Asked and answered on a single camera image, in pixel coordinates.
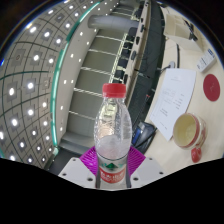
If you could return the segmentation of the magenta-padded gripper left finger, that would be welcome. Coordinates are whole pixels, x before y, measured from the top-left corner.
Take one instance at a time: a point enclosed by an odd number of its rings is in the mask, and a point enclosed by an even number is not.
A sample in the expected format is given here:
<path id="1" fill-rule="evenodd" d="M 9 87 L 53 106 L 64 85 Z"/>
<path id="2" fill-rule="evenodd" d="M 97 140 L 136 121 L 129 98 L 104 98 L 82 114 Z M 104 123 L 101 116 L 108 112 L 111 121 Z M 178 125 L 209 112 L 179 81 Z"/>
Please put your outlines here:
<path id="1" fill-rule="evenodd" d="M 72 157 L 58 176 L 84 188 L 95 188 L 97 177 L 95 148 L 90 148 L 80 158 Z"/>

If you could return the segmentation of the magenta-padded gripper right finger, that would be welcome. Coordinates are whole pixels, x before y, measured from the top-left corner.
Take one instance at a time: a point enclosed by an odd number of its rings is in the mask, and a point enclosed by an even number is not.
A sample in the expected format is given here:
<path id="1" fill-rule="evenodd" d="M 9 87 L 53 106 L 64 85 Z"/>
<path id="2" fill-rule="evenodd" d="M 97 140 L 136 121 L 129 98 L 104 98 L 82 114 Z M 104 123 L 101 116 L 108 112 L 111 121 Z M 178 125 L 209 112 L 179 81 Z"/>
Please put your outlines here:
<path id="1" fill-rule="evenodd" d="M 165 171 L 154 158 L 145 157 L 139 150 L 130 148 L 127 157 L 128 188 L 140 188 L 165 176 Z"/>

